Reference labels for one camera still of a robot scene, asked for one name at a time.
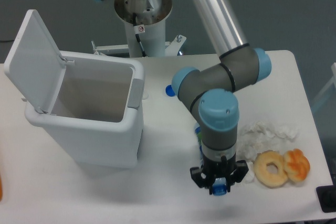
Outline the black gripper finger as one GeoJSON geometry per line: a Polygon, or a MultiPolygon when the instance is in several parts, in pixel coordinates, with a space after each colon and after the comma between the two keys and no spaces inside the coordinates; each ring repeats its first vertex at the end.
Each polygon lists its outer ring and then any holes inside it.
{"type": "Polygon", "coordinates": [[[199,188],[208,189],[209,194],[213,194],[213,184],[215,175],[210,173],[204,166],[190,168],[191,179],[199,188]]]}
{"type": "Polygon", "coordinates": [[[226,178],[226,187],[227,187],[227,192],[230,192],[231,187],[235,183],[240,183],[246,174],[249,171],[247,162],[245,160],[240,160],[235,163],[233,172],[231,172],[229,175],[227,175],[226,178]]]}

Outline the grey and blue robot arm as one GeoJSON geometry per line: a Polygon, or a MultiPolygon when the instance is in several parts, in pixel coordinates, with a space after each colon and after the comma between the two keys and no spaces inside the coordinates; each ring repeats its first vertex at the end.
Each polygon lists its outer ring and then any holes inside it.
{"type": "MultiPolygon", "coordinates": [[[[203,71],[185,67],[171,87],[201,129],[202,165],[190,169],[191,178],[221,196],[248,172],[247,163],[236,160],[239,108],[234,92],[268,77],[271,61],[264,50],[249,45],[228,0],[193,1],[219,63],[203,71]]],[[[166,54],[165,32],[150,27],[164,24],[172,0],[114,0],[114,8],[125,24],[130,57],[166,54]]]]}

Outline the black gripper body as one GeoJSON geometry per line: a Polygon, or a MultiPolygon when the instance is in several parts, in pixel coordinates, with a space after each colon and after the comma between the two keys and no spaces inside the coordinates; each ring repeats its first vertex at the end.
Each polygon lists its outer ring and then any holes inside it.
{"type": "Polygon", "coordinates": [[[236,156],[234,155],[230,158],[226,166],[223,167],[222,162],[215,162],[206,156],[203,156],[203,171],[202,174],[205,177],[202,177],[204,182],[209,182],[214,178],[229,178],[231,182],[235,182],[235,177],[233,175],[234,171],[236,170],[236,156]]]}

